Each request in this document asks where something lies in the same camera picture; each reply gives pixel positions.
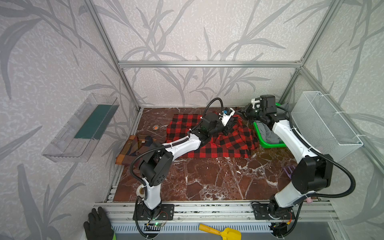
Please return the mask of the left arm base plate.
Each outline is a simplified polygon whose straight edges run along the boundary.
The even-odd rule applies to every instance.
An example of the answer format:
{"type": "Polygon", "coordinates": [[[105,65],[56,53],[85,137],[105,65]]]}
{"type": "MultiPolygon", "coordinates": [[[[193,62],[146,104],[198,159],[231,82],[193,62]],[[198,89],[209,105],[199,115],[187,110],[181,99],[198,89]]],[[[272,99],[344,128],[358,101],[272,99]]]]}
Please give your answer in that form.
{"type": "Polygon", "coordinates": [[[168,221],[173,220],[175,205],[160,204],[153,210],[150,210],[145,204],[135,206],[133,220],[137,221],[168,221]]]}

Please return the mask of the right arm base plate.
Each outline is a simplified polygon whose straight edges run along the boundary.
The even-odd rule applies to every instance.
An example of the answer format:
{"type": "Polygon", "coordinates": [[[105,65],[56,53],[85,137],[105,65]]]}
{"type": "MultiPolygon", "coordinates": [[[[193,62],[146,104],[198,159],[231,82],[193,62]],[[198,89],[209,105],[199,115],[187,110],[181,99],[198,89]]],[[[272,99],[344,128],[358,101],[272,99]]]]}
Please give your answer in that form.
{"type": "Polygon", "coordinates": [[[274,203],[252,202],[251,207],[256,220],[275,220],[290,222],[296,218],[292,207],[281,208],[274,203]]]}

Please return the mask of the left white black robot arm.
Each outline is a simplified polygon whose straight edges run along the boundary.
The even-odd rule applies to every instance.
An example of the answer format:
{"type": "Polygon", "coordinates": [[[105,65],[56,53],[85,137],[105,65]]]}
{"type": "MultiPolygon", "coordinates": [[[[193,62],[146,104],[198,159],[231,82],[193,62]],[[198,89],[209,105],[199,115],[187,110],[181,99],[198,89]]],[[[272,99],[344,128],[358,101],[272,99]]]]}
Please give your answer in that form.
{"type": "Polygon", "coordinates": [[[167,178],[172,162],[177,158],[208,144],[220,133],[227,135],[235,124],[235,110],[224,108],[221,98],[214,98],[206,106],[200,122],[179,140],[152,143],[149,150],[139,154],[130,164],[130,174],[144,188],[144,197],[138,197],[147,211],[159,210],[162,204],[161,184],[167,178]]]}

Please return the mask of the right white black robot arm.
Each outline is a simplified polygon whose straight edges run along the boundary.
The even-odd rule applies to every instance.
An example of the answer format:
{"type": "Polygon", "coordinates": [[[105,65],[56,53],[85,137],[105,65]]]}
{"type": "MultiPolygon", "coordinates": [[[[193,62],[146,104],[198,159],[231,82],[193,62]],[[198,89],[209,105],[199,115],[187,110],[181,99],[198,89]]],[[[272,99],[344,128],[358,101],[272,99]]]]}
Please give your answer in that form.
{"type": "Polygon", "coordinates": [[[240,110],[240,114],[248,121],[267,125],[284,142],[297,161],[291,182],[270,199],[268,212],[272,218],[279,218],[284,212],[289,212],[292,207],[302,204],[308,198],[343,198],[356,189],[357,183],[352,173],[336,163],[330,155],[324,155],[310,145],[295,127],[291,111],[278,106],[274,95],[262,95],[252,99],[240,110]],[[331,184],[334,167],[347,175],[350,186],[339,194],[321,194],[319,191],[331,184]]]}

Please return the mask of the red black plaid shirt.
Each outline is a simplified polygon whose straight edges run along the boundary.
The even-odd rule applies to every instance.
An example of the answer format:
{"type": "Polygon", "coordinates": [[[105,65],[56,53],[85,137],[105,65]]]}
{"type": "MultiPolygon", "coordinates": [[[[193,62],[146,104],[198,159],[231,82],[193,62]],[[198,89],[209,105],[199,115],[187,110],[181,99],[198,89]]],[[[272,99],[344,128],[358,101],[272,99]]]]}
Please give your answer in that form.
{"type": "MultiPolygon", "coordinates": [[[[176,141],[187,135],[192,127],[201,120],[198,114],[175,114],[167,126],[166,143],[176,141]]],[[[228,135],[222,133],[214,136],[210,142],[200,149],[184,154],[184,158],[250,158],[252,151],[259,147],[255,131],[251,130],[236,115],[233,131],[228,135]]]]}

